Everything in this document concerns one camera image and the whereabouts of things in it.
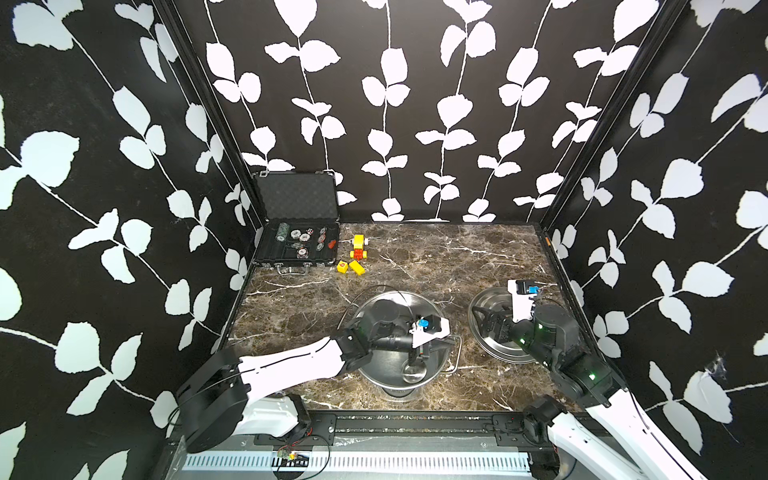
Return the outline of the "metal ladle spoon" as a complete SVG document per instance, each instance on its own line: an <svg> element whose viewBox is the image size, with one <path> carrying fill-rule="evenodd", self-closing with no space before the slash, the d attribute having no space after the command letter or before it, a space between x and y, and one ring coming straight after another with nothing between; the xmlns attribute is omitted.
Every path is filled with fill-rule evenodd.
<svg viewBox="0 0 768 480"><path fill-rule="evenodd" d="M403 381L415 385L426 377L427 370L427 358L424 355L410 356L402 369Z"/></svg>

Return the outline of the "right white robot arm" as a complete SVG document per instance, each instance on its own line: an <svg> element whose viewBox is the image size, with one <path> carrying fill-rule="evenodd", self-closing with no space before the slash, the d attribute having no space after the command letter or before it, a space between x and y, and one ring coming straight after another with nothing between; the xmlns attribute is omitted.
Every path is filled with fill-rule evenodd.
<svg viewBox="0 0 768 480"><path fill-rule="evenodd" d="M586 428L550 396L524 412L523 431L549 443L561 459L572 458L599 479L701 479L701 473L641 410L626 381L590 351L580 325L557 303L534 306L517 320L512 306L469 308L471 326L481 339L513 342L544 366L557 389L596 420L617 448Z"/></svg>

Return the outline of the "stainless steel pot lid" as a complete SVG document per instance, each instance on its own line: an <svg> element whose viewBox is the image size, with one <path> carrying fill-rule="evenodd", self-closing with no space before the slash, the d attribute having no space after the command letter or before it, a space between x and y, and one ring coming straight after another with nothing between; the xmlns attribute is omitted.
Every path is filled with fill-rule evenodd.
<svg viewBox="0 0 768 480"><path fill-rule="evenodd" d="M544 327L534 319L541 285L512 280L481 291L470 302L470 330L492 357L512 364L546 362Z"/></svg>

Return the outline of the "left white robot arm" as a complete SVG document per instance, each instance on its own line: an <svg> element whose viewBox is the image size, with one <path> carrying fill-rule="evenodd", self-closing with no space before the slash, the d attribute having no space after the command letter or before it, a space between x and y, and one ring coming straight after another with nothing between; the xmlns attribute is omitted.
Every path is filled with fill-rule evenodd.
<svg viewBox="0 0 768 480"><path fill-rule="evenodd" d="M311 418L290 388L362 371L382 389L417 389L444 368L451 335L450 320L431 302L386 292L309 345L259 356L222 349L177 390L185 449L201 453L241 435L294 442L308 434Z"/></svg>

